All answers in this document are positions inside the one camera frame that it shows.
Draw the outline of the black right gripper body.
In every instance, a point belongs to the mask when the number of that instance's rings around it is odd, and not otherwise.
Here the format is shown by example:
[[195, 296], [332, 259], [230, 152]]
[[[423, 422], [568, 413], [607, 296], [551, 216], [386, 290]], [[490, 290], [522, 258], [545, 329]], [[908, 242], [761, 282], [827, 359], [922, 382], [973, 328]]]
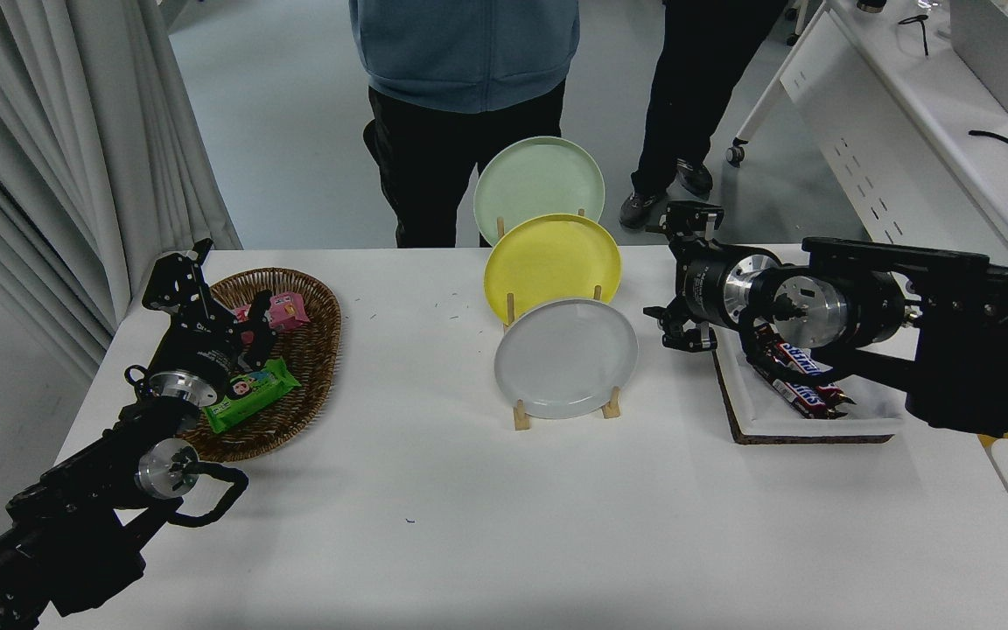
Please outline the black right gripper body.
[[731, 274], [733, 256], [726, 246], [694, 240], [679, 244], [676, 259], [676, 295], [685, 303], [692, 322], [733, 328], [725, 307], [725, 283]]

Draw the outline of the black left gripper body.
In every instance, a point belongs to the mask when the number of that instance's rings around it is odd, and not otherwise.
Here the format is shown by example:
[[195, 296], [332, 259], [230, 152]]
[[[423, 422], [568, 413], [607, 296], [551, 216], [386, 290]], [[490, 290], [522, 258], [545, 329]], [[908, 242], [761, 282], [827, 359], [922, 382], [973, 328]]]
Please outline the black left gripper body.
[[217, 400], [235, 371], [242, 347], [237, 320], [217, 320], [217, 328], [172, 320], [149, 364], [155, 397]]

